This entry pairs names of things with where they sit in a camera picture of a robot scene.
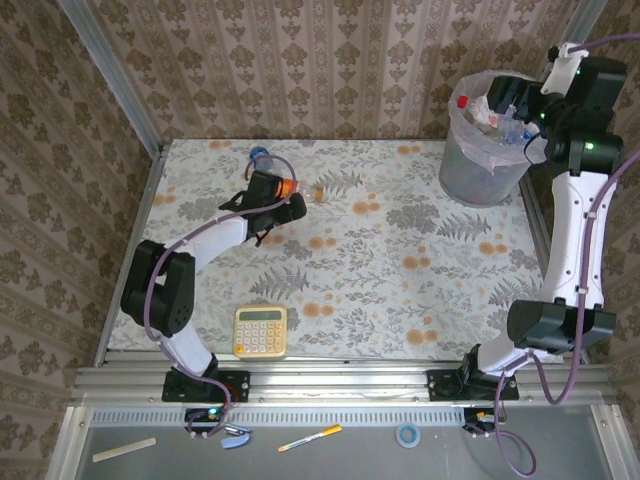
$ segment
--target yellow calculator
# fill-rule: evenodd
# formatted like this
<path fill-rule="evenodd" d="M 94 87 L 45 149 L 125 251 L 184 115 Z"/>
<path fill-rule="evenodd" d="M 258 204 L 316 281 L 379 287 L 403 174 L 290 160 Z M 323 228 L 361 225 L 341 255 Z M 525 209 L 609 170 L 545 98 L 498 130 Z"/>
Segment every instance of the yellow calculator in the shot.
<path fill-rule="evenodd" d="M 238 309 L 233 328 L 233 351 L 237 357 L 282 357 L 286 349 L 284 305 L 245 305 Z"/>

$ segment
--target table surface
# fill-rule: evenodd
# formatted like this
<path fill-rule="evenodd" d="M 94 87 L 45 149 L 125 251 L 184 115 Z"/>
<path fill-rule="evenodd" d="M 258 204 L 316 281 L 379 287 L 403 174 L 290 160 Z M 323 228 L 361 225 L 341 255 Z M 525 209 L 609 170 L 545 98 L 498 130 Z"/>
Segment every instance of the table surface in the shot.
<path fill-rule="evenodd" d="M 231 352 L 235 311 L 288 307 L 295 355 L 456 360 L 497 335 L 542 276 L 522 199 L 464 207 L 444 194 L 440 141 L 176 140 L 143 238 L 185 234 L 243 190 L 252 147 L 290 160 L 326 201 L 307 216 L 228 250 L 196 279 L 192 321 Z M 109 348 L 151 350 L 120 312 Z"/>
<path fill-rule="evenodd" d="M 589 407 L 509 408 L 508 430 L 533 448 L 536 479 L 612 479 Z M 283 478 L 305 480 L 495 480 L 518 478 L 500 456 L 495 438 L 473 439 L 460 427 L 421 427 L 420 443 L 401 448 L 395 427 L 345 427 L 308 445 L 279 453 L 277 447 L 317 433 L 318 427 L 254 427 L 242 448 L 223 450 L 219 437 L 194 441 L 182 427 L 90 428 L 77 480 Z M 95 453 L 156 438 L 157 445 L 93 463 Z M 524 448 L 506 440 L 509 457 L 522 469 Z"/>

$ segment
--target trash can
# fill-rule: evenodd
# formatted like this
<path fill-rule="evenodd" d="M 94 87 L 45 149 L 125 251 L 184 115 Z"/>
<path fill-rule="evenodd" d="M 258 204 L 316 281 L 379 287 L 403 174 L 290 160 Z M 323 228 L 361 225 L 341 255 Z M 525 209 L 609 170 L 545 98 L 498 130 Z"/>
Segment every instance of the trash can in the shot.
<path fill-rule="evenodd" d="M 449 99 L 450 127 L 447 135 L 440 186 L 449 197 L 469 207 L 492 207 L 504 200 L 516 187 L 531 163 L 545 161 L 545 139 L 524 145 L 504 145 L 485 135 L 463 115 L 458 106 L 461 95 L 474 99 L 486 95 L 498 75 L 530 79 L 519 73 L 486 71 L 462 78 Z"/>

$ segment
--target orange object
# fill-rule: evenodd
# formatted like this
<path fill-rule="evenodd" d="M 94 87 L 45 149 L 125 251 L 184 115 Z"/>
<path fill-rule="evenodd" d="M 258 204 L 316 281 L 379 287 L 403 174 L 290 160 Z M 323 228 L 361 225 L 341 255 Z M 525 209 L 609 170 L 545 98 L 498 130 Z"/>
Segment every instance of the orange object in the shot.
<path fill-rule="evenodd" d="M 298 190 L 298 183 L 299 182 L 294 182 L 290 178 L 283 179 L 280 184 L 280 188 L 278 189 L 278 197 L 284 198 L 289 195 L 289 193 L 293 193 Z"/>

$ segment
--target tape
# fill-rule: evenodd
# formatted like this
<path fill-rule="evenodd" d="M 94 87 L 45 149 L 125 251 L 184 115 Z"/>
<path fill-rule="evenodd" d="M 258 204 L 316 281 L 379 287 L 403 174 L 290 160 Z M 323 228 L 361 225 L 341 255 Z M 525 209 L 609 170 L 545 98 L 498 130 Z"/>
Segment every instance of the tape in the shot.
<path fill-rule="evenodd" d="M 420 431 L 413 423 L 404 423 L 396 429 L 396 440 L 401 447 L 413 448 L 420 443 Z"/>

